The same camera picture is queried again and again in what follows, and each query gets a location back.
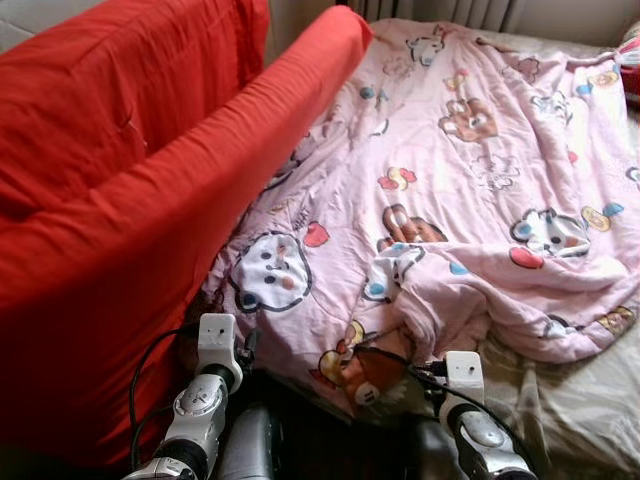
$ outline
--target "red heart print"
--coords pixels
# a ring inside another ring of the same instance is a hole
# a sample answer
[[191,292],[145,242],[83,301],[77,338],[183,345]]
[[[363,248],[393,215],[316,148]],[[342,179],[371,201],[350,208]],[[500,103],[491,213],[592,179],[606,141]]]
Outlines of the red heart print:
[[511,261],[522,268],[537,270],[544,265],[544,258],[538,257],[524,247],[514,247],[509,250]]
[[385,190],[395,190],[399,186],[398,182],[394,182],[389,177],[380,177],[378,183]]
[[400,169],[400,175],[409,183],[413,183],[416,181],[416,174],[411,170],[407,170],[406,168]]
[[304,236],[304,244],[307,247],[316,248],[327,243],[327,240],[329,240],[327,229],[318,222],[311,222]]

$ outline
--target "radiator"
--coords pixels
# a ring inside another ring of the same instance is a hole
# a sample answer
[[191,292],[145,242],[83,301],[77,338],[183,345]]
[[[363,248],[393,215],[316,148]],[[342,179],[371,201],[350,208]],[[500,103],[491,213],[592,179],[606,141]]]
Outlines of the radiator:
[[349,0],[367,21],[408,18],[449,21],[470,28],[514,33],[528,0]]

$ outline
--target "pink blanket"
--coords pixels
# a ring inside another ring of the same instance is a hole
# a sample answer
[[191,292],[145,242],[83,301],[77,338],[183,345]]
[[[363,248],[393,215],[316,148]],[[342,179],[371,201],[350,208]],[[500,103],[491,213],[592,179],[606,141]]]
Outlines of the pink blanket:
[[249,209],[205,292],[261,366],[346,411],[404,362],[571,362],[638,315],[638,155],[612,55],[508,52],[401,20]]

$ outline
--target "red sofa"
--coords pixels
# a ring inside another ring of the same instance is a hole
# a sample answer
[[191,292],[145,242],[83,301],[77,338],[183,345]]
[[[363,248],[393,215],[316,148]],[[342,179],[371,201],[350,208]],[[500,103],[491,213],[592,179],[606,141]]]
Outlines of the red sofa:
[[[125,458],[142,352],[371,38],[330,9],[256,78],[267,26],[263,0],[109,0],[0,57],[1,444]],[[176,364],[154,352],[139,418]]]

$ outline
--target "bed sheet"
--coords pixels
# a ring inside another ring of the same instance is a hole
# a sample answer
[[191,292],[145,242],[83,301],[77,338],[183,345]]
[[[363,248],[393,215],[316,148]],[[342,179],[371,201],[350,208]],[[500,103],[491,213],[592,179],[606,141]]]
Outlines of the bed sheet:
[[[504,46],[505,49],[536,52],[536,58],[541,62],[557,54],[558,50],[574,58],[593,58],[602,53],[602,50],[593,47],[539,39],[485,32],[479,32],[478,35],[486,42]],[[366,96],[369,91],[360,90],[356,95],[362,95],[362,92]],[[628,127],[631,129],[637,163],[637,121],[630,117]],[[379,128],[381,130],[376,133],[383,133],[386,125],[382,124]],[[288,162],[288,167],[285,166],[276,176],[270,188],[277,187],[288,178],[292,162],[299,165],[309,155],[309,152],[305,152],[305,148],[309,147],[305,145],[303,139]],[[273,208],[287,206],[274,203]],[[315,241],[321,241],[322,230],[318,228],[316,232]],[[213,288],[215,285],[214,278],[209,284],[212,299],[216,292],[219,293]],[[640,468],[637,453],[640,451],[637,440],[640,431],[637,412],[640,375],[634,370],[634,366],[640,364],[639,335],[639,328],[634,325],[604,353],[565,366],[528,360],[505,347],[494,335],[489,335],[480,343],[488,405],[517,427],[521,434],[525,434],[539,464],[547,469],[553,465],[552,478],[600,478],[605,473],[624,478],[633,476],[633,472]],[[286,377],[280,376],[306,396],[328,405],[326,398],[317,395],[316,389],[304,382],[291,382]],[[410,403],[414,403],[412,410],[419,411],[422,407],[415,405],[419,404],[416,399],[421,398],[420,390],[410,382],[405,383],[401,390],[398,396],[409,399]],[[407,408],[404,402],[384,403],[382,409],[374,404],[366,411],[361,411],[360,418],[373,423],[388,423],[393,421],[394,413],[399,414]],[[423,407],[421,413],[431,413],[428,406]]]

